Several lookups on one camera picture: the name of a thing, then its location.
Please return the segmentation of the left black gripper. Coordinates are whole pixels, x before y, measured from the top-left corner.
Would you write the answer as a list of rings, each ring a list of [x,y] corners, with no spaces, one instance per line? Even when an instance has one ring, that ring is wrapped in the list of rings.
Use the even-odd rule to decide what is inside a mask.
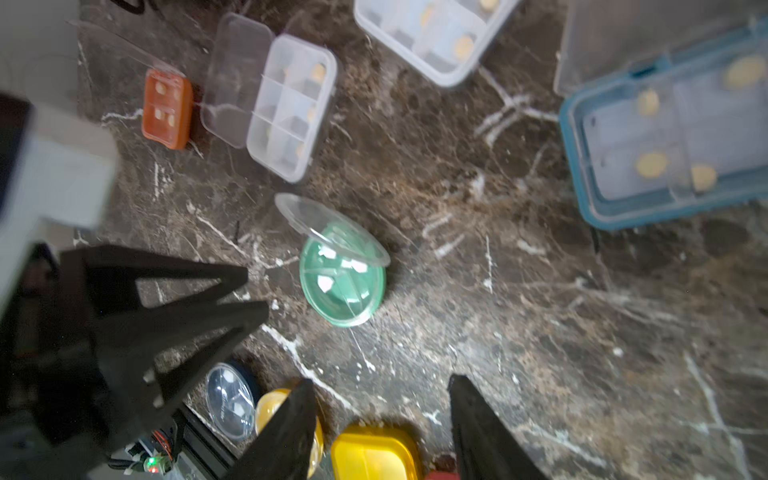
[[[138,281],[210,280],[156,307]],[[110,432],[156,429],[187,392],[267,322],[264,301],[224,302],[246,268],[116,245],[37,244],[1,315],[1,476],[81,479]]]

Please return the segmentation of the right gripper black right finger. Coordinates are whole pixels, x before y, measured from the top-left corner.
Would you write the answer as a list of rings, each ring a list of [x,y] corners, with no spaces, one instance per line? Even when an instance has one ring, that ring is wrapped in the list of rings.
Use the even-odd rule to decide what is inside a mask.
[[[448,392],[461,479],[547,479],[467,376],[452,374]]]

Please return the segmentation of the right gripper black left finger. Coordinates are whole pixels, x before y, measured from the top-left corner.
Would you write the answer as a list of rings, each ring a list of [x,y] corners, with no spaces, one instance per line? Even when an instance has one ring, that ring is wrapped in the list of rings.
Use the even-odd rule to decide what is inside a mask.
[[[317,418],[314,384],[303,379],[260,436],[227,471],[227,479],[308,479]]]

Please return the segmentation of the yellow round pillbox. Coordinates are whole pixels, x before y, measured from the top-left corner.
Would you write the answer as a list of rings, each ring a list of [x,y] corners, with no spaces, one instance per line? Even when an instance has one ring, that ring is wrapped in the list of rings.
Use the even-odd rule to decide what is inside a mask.
[[[255,407],[255,433],[260,436],[265,430],[282,403],[291,393],[289,389],[280,388],[264,394]],[[319,418],[316,418],[313,446],[310,453],[307,478],[311,479],[319,467],[324,455],[324,437]]]

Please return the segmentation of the red rectangular pillbox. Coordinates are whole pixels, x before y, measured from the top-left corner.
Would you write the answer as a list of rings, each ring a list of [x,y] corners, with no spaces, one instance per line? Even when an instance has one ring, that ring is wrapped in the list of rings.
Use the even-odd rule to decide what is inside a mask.
[[[425,476],[425,480],[460,480],[454,472],[431,471]]]

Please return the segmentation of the yellow lidded rectangular pillbox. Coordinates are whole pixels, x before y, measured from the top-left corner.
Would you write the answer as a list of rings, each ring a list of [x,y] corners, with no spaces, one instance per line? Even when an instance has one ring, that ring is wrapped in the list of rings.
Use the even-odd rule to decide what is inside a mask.
[[[336,480],[423,478],[412,437],[394,427],[348,426],[331,445]]]

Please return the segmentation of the dark blue round pillbox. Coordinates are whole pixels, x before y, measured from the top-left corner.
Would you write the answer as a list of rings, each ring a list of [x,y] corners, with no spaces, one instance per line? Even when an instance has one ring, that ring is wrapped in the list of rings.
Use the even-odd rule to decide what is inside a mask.
[[[261,395],[255,377],[237,361],[219,362],[206,376],[208,413],[218,432],[231,441],[244,441],[255,433]]]

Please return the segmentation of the green round pillbox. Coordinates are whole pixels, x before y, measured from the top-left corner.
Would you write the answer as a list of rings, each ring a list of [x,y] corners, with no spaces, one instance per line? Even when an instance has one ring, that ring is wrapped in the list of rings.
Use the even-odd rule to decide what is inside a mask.
[[[352,219],[315,200],[278,193],[275,205],[306,237],[299,277],[312,308],[337,327],[370,320],[383,301],[391,262],[382,244]]]

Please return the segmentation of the light blue rectangular pillbox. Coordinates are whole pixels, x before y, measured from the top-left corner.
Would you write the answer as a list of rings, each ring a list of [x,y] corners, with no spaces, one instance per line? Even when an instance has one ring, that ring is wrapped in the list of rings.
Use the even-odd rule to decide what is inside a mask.
[[[554,89],[579,209],[595,228],[767,194],[763,1],[573,1]]]

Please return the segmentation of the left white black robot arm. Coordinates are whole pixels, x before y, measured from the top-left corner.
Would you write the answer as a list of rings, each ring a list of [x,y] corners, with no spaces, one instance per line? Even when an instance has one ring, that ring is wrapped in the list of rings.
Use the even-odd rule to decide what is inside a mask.
[[[160,428],[269,317],[230,303],[243,266],[118,245],[53,255],[51,224],[99,222],[119,152],[105,129],[1,97],[1,475],[78,479]]]

